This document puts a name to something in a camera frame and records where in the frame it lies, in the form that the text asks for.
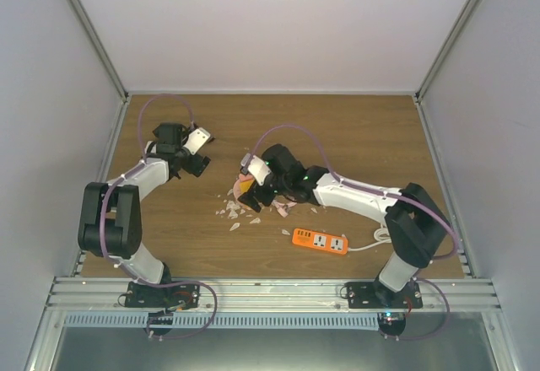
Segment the yellow cube socket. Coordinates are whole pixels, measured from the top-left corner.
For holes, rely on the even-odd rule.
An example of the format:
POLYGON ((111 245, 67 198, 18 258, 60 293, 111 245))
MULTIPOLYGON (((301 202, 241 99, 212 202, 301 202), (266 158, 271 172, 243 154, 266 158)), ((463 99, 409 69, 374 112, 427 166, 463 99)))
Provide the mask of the yellow cube socket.
POLYGON ((252 184, 253 184, 254 180, 246 180, 246 181, 242 181, 240 183, 240 191, 242 193, 246 193, 250 190, 252 184))

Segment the orange power strip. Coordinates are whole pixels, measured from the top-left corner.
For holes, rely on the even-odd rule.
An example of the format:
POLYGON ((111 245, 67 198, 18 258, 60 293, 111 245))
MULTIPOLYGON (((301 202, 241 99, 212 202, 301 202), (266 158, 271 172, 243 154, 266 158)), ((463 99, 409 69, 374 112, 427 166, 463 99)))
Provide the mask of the orange power strip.
POLYGON ((292 243, 299 247, 335 255, 346 255, 348 253, 348 241, 345 237, 309 229, 296 228, 292 233, 292 243))

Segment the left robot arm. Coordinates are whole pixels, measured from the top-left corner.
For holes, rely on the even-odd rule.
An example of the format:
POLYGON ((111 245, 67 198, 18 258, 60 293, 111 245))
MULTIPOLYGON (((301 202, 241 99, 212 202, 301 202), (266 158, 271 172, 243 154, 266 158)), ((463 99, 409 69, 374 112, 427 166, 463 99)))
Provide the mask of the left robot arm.
POLYGON ((145 284, 145 298, 163 307, 173 299, 174 287, 168 266, 143 243, 142 201, 182 171, 200 176, 210 163, 200 151, 213 136, 195 124, 169 122, 159 124, 153 134, 153 141, 142 144, 134 167, 107 182, 85 186, 78 246, 145 284))

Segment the pink round socket base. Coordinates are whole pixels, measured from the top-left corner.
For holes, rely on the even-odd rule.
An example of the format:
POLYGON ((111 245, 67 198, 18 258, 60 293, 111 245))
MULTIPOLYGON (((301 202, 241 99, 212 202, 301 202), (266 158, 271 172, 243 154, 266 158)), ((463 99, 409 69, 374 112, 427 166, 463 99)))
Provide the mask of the pink round socket base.
POLYGON ((240 191, 240 181, 239 181, 239 176, 238 176, 237 180, 235 181, 235 183, 233 185, 233 196, 238 201, 238 197, 241 194, 243 194, 243 193, 240 191))

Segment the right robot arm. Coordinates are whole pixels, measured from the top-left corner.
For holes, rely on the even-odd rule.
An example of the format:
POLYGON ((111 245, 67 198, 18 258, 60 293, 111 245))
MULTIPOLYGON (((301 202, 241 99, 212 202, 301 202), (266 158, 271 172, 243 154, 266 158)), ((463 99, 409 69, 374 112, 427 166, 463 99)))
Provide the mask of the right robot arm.
POLYGON ((282 144, 261 157, 248 153, 240 172, 253 179, 240 202, 255 212, 283 196, 299 204, 332 207, 383 224, 393 252, 373 281, 375 301, 391 308, 417 273, 436 260, 451 226, 426 190, 410 183, 402 189, 368 185, 338 176, 327 167, 305 167, 282 144))

